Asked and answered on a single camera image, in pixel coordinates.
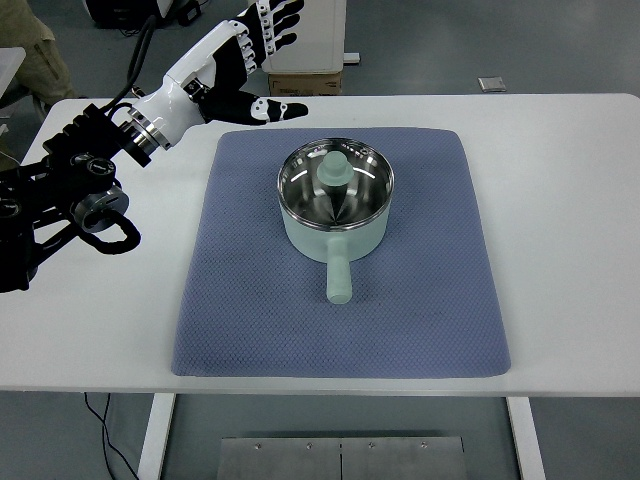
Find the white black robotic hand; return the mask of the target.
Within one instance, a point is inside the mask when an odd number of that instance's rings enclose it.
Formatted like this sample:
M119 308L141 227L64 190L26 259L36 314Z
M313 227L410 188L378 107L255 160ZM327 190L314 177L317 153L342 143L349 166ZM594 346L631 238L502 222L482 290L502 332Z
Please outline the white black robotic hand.
M167 71L158 90L134 102L121 128L153 152L212 121L260 126L306 116L302 103L242 90L268 57L295 42L303 7L302 1L257 1L221 21Z

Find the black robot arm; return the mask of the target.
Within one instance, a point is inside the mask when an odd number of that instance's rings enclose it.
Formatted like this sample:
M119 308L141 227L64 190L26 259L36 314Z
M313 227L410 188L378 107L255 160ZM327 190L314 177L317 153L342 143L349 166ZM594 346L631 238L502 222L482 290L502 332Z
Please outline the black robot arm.
M75 238L106 255L136 248L141 235L126 217L129 199L116 177L115 155L147 166L153 147L133 125L117 126L143 65L156 20L143 24L121 91L106 105L87 106L44 142L37 163L1 174L1 290L25 291L39 266Z

